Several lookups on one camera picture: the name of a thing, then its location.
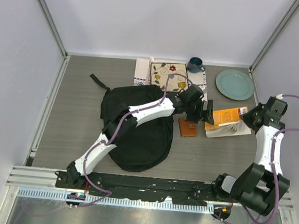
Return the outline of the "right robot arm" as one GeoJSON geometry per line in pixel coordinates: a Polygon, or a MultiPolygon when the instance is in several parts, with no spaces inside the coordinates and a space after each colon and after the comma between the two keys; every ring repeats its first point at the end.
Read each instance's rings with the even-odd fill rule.
{"type": "Polygon", "coordinates": [[[265,104],[241,116],[256,135],[255,161],[238,177],[227,173],[217,177],[212,186],[212,196],[218,201],[233,200],[262,216],[268,216],[275,202],[287,192],[290,181],[283,177],[280,165],[280,146],[285,124],[281,118],[287,103],[270,97],[265,104]]]}

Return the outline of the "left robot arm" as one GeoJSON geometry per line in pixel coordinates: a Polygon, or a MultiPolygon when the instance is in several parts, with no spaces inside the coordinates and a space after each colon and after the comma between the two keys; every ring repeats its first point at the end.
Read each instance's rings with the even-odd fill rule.
{"type": "Polygon", "coordinates": [[[108,88],[96,76],[96,84],[106,89],[101,103],[103,129],[94,145],[67,169],[67,182],[74,189],[85,186],[86,177],[105,157],[124,171],[149,170],[168,157],[173,141],[173,115],[214,124],[213,100],[205,101],[203,90],[193,84],[180,92],[164,92],[156,85],[108,88]]]}

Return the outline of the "orange paperback book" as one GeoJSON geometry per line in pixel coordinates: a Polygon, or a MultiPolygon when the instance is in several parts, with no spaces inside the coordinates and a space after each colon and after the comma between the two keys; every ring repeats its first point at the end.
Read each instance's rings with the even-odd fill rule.
{"type": "Polygon", "coordinates": [[[214,125],[209,125],[209,123],[204,125],[206,136],[208,138],[221,138],[251,134],[251,129],[241,118],[247,112],[247,106],[214,111],[214,125]]]}

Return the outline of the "black student backpack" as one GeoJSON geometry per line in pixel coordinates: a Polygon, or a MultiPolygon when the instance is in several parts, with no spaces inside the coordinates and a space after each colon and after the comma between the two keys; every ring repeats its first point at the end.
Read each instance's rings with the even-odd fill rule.
{"type": "MultiPolygon", "coordinates": [[[[118,105],[142,105],[160,99],[163,91],[156,85],[125,86],[110,89],[94,74],[91,79],[103,89],[100,118],[111,118],[118,105]]],[[[148,121],[127,132],[122,143],[109,152],[111,159],[124,171],[142,172],[160,164],[168,156],[173,141],[173,117],[148,121]]]]}

